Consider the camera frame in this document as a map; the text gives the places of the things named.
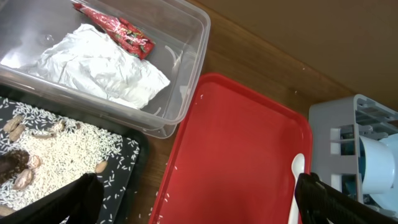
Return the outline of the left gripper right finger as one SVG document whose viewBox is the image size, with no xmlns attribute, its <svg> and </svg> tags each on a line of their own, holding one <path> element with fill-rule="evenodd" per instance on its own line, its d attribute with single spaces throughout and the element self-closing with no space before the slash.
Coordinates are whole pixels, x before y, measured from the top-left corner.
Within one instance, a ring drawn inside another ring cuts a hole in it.
<svg viewBox="0 0 398 224">
<path fill-rule="evenodd" d="M 303 224 L 397 224 L 320 181 L 315 173 L 301 173 L 295 199 Z"/>
</svg>

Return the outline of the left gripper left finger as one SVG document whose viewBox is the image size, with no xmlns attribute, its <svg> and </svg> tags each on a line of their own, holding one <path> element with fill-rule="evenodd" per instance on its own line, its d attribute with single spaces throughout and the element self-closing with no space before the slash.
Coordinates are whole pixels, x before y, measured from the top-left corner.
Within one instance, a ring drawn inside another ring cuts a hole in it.
<svg viewBox="0 0 398 224">
<path fill-rule="evenodd" d="M 94 173 L 1 218 L 1 224 L 96 223 L 103 203 L 104 187 Z"/>
</svg>

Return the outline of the white plastic spoon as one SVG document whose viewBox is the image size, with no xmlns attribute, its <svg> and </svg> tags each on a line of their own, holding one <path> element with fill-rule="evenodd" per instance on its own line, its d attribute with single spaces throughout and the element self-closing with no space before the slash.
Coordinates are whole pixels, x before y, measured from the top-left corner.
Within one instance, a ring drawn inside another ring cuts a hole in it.
<svg viewBox="0 0 398 224">
<path fill-rule="evenodd" d="M 305 156 L 302 153 L 298 153 L 292 163 L 291 163 L 291 171 L 294 177 L 294 188 L 293 188 L 293 196 L 292 196 L 292 202 L 290 205 L 290 211 L 289 211 L 289 219 L 288 219 L 288 224 L 297 224 L 298 219 L 299 219 L 299 208 L 297 205 L 297 201 L 295 199 L 295 188 L 297 186 L 297 181 L 299 178 L 299 175 L 301 173 L 304 173 L 304 168 L 305 168 Z"/>
</svg>

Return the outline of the light blue bowl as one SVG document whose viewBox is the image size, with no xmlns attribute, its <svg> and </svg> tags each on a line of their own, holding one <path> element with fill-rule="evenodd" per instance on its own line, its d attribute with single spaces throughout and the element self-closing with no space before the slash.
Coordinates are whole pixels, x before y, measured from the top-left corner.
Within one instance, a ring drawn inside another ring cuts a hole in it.
<svg viewBox="0 0 398 224">
<path fill-rule="evenodd" d="M 394 185 L 396 163 L 387 144 L 364 136 L 359 137 L 359 158 L 363 175 L 363 194 L 384 194 Z"/>
</svg>

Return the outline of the white napkin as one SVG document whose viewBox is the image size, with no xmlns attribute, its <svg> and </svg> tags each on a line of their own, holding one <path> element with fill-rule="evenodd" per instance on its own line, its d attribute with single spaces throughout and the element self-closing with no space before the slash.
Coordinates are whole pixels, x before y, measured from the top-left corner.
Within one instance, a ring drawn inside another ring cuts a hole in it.
<svg viewBox="0 0 398 224">
<path fill-rule="evenodd" d="M 129 55 L 90 24 L 67 34 L 23 70 L 138 110 L 170 84 L 153 64 Z"/>
</svg>

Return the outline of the red ketchup sachet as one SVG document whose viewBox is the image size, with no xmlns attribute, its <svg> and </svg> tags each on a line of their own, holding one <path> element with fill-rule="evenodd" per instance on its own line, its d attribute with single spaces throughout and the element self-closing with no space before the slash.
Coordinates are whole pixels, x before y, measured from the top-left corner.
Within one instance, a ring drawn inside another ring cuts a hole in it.
<svg viewBox="0 0 398 224">
<path fill-rule="evenodd" d="M 127 20 L 103 14 L 80 3 L 73 3 L 73 7 L 100 26 L 127 53 L 143 60 L 154 49 L 155 42 Z"/>
</svg>

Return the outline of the light blue plate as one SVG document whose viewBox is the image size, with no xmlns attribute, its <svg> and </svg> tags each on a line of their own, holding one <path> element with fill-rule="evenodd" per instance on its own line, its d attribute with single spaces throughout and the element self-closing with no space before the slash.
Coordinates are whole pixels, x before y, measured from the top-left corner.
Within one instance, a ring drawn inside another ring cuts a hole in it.
<svg viewBox="0 0 398 224">
<path fill-rule="evenodd" d="M 375 168 L 376 183 L 381 184 L 381 189 L 371 197 L 383 209 L 397 212 L 397 134 L 378 143 L 382 148 L 375 154 Z"/>
</svg>

